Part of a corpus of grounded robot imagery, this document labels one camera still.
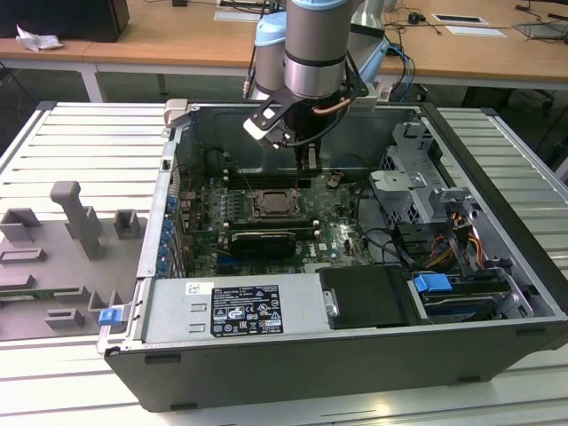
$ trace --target desk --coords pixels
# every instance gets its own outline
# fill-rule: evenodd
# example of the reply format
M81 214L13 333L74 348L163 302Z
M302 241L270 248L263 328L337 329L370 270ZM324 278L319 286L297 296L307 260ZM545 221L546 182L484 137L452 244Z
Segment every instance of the desk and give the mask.
M476 15L491 26L510 27L533 21L516 11L515 0L406 0L420 7L428 21L432 13ZM171 7L170 2L129 0L130 24L118 43L65 41L65 48L34 53L13 40L0 40L0 60L7 67L62 69L81 73L89 98L104 100L97 72L181 75L245 75L254 40L255 23L214 20L217 8L207 4ZM542 16L566 14L565 6L533 3ZM401 19L406 12L399 12ZM396 20L396 13L383 20ZM443 27L407 28L403 44L416 63L416 83L490 86L545 90L568 89L568 46L564 43L527 42L513 28L507 38L452 35ZM391 40L398 37L388 31ZM398 58L386 58L380 75L396 78Z

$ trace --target warning label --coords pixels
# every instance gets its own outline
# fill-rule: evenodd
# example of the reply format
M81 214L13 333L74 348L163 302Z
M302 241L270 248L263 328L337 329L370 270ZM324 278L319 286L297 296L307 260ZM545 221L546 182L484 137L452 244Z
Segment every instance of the warning label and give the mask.
M214 337L283 333L278 286L213 288Z

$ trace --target floor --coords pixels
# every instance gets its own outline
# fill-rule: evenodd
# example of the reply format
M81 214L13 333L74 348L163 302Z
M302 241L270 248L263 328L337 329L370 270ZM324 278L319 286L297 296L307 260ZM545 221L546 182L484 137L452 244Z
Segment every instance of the floor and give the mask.
M71 71L14 70L16 78L35 100L88 101L81 77ZM99 82L109 102L163 102L170 98L199 100L236 100L241 98L241 77L206 75L167 75L169 93L160 95L155 75L104 73ZM465 87L428 86L427 100L439 107L459 107ZM413 100L418 87L406 96ZM541 108L545 99L534 91L514 91L509 103L499 110L500 116L530 147L535 148L562 110L568 106L568 92L555 92L554 104L548 114ZM480 106L494 107L494 99L487 97ZM0 86L0 151L11 143L22 124L34 110L34 103L9 75ZM551 131L539 155L545 158L555 143L568 134L568 114L564 114Z

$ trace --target metal workbench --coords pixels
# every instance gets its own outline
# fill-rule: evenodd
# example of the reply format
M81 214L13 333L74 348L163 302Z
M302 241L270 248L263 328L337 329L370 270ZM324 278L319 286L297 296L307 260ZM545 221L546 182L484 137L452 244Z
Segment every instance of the metal workbench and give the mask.
M161 104L60 103L51 111L36 112L0 161L0 214L25 198L41 220L60 218L57 206L45 197L52 182L73 178L82 184L83 203L95 207L100 217L111 215L121 203L147 215L151 183L167 140L162 135L162 108ZM566 188L498 117L474 109L440 111L567 274ZM446 160L442 162L459 185L457 172ZM13 185L25 186L14 190ZM534 353L489 383L152 414L141 408L97 354L96 340L91 335L0 343L0 423L568 423L568 346ZM259 391L270 385L270 381L259 383Z

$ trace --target paper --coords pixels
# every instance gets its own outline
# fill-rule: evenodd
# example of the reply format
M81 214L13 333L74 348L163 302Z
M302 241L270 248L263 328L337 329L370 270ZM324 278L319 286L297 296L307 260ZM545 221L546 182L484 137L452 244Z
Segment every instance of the paper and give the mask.
M484 36L484 37L506 37L498 29L482 28L482 27L456 27L446 25L448 31L458 36Z
M36 35L24 31L19 26L18 34L16 35L16 40L18 43L22 44L27 49L31 51L40 51L40 49L57 49L58 47L63 47L63 44L55 35Z

